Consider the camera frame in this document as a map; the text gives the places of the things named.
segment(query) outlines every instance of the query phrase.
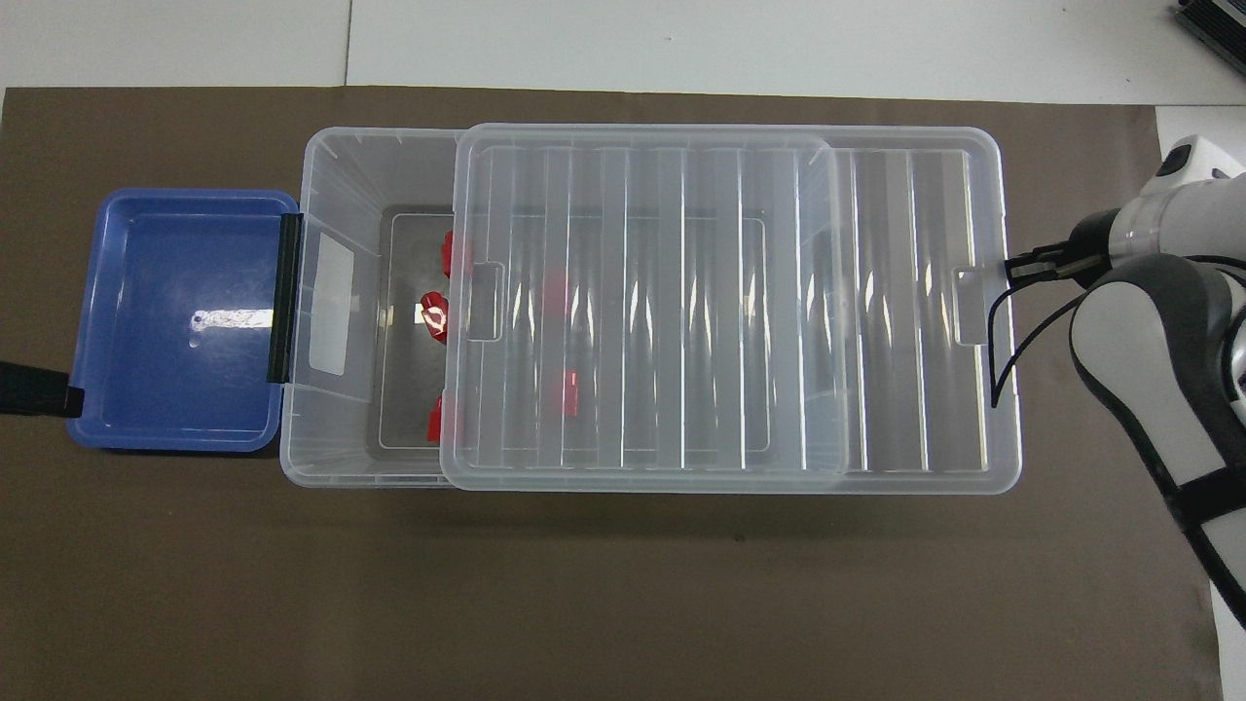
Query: black handle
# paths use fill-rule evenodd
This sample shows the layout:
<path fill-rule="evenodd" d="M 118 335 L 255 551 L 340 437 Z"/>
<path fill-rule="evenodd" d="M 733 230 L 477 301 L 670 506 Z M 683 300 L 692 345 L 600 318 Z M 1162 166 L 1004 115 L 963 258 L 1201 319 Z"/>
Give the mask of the black handle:
<path fill-rule="evenodd" d="M 56 371 L 0 362 L 0 415 L 27 417 L 82 416 L 82 391 Z"/>
<path fill-rule="evenodd" d="M 303 253 L 303 214 L 282 214 L 273 289 L 273 330 L 268 339 L 268 382 L 290 381 L 294 342 L 294 304 L 298 300 L 299 256 Z"/>

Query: blue tray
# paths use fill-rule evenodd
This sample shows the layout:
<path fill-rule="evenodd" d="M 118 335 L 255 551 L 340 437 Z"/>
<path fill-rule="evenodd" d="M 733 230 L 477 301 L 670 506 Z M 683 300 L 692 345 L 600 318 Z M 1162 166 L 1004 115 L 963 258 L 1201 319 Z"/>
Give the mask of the blue tray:
<path fill-rule="evenodd" d="M 91 448 L 250 452 L 277 433 L 265 382 L 290 195 L 118 189 L 101 204 L 71 383 Z"/>

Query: translucent storage box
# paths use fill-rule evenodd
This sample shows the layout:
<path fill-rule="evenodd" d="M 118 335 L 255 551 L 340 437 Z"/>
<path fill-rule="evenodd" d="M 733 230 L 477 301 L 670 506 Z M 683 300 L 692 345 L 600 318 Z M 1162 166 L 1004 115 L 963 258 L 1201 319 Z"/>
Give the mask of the translucent storage box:
<path fill-rule="evenodd" d="M 331 128 L 302 208 L 299 484 L 993 494 L 1019 476 L 1015 396 L 989 410 L 984 380 L 1006 250 L 981 131 Z"/>

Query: translucent lid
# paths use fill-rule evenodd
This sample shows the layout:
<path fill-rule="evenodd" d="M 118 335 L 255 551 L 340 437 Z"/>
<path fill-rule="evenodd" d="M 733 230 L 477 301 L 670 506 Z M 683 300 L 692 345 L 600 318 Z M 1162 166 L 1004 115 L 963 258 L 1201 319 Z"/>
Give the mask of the translucent lid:
<path fill-rule="evenodd" d="M 468 129 L 455 183 L 447 479 L 1006 489 L 1019 471 L 1015 407 L 1011 476 L 983 477 L 996 468 L 979 382 L 988 273 L 974 266 L 981 235 L 997 242 L 987 259 L 1002 259 L 998 152 L 981 132 L 953 131 Z M 977 188 L 991 209 L 981 220 Z M 968 311 L 957 306 L 966 288 Z M 964 421 L 939 418 L 949 411 Z"/>

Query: brown mat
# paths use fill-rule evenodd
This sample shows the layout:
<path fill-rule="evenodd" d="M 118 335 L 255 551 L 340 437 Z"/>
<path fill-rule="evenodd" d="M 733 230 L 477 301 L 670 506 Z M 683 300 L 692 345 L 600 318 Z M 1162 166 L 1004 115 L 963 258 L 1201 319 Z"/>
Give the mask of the brown mat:
<path fill-rule="evenodd" d="M 67 370 L 110 191 L 297 193 L 328 125 L 973 125 L 1012 249 L 1133 195 L 1150 107 L 425 88 L 10 88 L 0 359 Z M 1027 293 L 1027 329 L 1070 294 Z M 307 491 L 0 417 L 5 699 L 1216 699 L 1206 579 L 1065 326 L 1003 497 Z"/>

